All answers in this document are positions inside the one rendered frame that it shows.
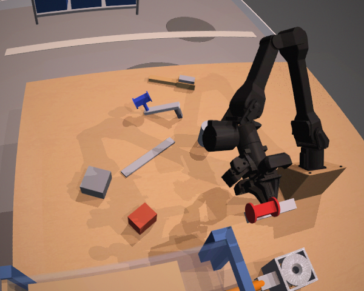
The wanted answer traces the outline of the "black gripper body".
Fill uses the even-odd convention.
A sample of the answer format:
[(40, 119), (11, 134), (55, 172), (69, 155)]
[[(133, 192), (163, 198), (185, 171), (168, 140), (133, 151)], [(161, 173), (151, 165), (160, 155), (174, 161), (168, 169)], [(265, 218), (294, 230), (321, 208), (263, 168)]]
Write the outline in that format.
[(241, 154), (245, 152), (253, 160), (257, 170), (252, 172), (250, 167), (247, 174), (243, 176), (243, 178), (248, 179), (242, 179), (236, 183), (234, 187), (236, 196), (246, 194), (245, 190), (249, 187), (254, 187), (253, 183), (259, 179), (278, 175), (277, 167), (287, 169), (292, 165), (291, 158), (287, 153), (282, 152), (266, 156), (265, 151), (267, 149), (267, 146), (262, 146), (261, 142), (253, 142), (239, 149), (239, 158), (243, 159)]

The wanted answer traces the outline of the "grey flat bar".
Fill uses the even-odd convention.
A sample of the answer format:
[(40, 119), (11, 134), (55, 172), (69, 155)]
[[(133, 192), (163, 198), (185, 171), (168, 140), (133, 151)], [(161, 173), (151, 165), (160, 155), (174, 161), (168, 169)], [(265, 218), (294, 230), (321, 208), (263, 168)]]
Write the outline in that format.
[(172, 144), (174, 144), (175, 141), (172, 138), (167, 138), (162, 143), (158, 144), (156, 147), (154, 147), (152, 150), (148, 151), (146, 154), (144, 154), (141, 158), (133, 162), (131, 165), (124, 168), (121, 173), (128, 177), (130, 174), (132, 174), (134, 171), (140, 169), (142, 166), (144, 166), (147, 162), (149, 162), (151, 159), (159, 155), (161, 152), (166, 150), (168, 147), (170, 147)]

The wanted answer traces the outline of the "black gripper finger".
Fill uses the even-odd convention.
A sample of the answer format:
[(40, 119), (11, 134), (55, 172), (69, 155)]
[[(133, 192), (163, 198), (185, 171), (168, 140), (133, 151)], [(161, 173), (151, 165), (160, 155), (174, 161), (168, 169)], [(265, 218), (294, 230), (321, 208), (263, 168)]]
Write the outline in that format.
[(245, 192), (255, 195), (260, 204), (264, 204), (266, 202), (263, 192), (256, 186), (247, 188)]
[(253, 185), (261, 189), (266, 202), (268, 202), (268, 199), (272, 197), (275, 197), (277, 199), (281, 177), (282, 175), (271, 176), (259, 179), (258, 181), (253, 183)]

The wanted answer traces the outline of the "grey cylinder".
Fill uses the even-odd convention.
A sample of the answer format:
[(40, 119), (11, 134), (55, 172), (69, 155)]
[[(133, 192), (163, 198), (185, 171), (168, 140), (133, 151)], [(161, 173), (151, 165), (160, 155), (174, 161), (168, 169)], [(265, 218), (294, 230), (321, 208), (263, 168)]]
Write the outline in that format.
[(207, 121), (204, 121), (201, 125), (201, 129), (200, 129), (200, 133), (199, 133), (199, 136), (198, 136), (198, 143), (199, 145), (201, 145), (202, 147), (204, 147), (203, 145), (203, 139), (202, 139), (202, 135), (204, 133), (204, 130), (205, 128), (207, 127)]

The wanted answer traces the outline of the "blue flat bar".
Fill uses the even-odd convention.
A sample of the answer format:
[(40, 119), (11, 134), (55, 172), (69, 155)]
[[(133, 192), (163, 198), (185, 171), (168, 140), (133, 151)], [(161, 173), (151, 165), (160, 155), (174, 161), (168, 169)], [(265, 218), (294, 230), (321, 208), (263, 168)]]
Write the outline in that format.
[(226, 239), (229, 244), (229, 248), (232, 252), (232, 256), (234, 257), (235, 263), (237, 265), (237, 269), (241, 276), (242, 283), (244, 285), (245, 291), (255, 291), (255, 287), (252, 283), (252, 279), (250, 277), (249, 271), (245, 264), (243, 255), (238, 246), (237, 239), (235, 238), (234, 231), (232, 230), (232, 226), (223, 228), (223, 231), (226, 235)]

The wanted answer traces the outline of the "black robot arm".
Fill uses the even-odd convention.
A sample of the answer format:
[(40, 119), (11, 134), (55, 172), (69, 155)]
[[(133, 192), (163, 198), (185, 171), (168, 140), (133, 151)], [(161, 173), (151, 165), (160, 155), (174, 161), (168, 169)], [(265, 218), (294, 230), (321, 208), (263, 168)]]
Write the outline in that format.
[[(329, 138), (313, 108), (305, 61), (308, 48), (307, 34), (300, 27), (263, 37), (247, 79), (230, 100), (227, 112), (221, 121), (207, 121), (202, 135), (204, 148), (208, 152), (217, 152), (237, 147), (239, 151), (245, 145), (261, 142), (257, 130), (262, 124), (254, 119), (263, 113), (265, 86), (280, 51), (288, 63), (294, 93), (296, 116), (294, 121), (291, 120), (291, 126), (296, 145), (301, 147), (298, 167), (307, 171), (326, 169), (324, 149), (329, 147)], [(250, 167), (252, 172), (257, 170), (248, 154), (243, 152), (241, 155), (243, 159), (233, 159), (231, 168), (221, 176), (230, 188), (247, 174)]]

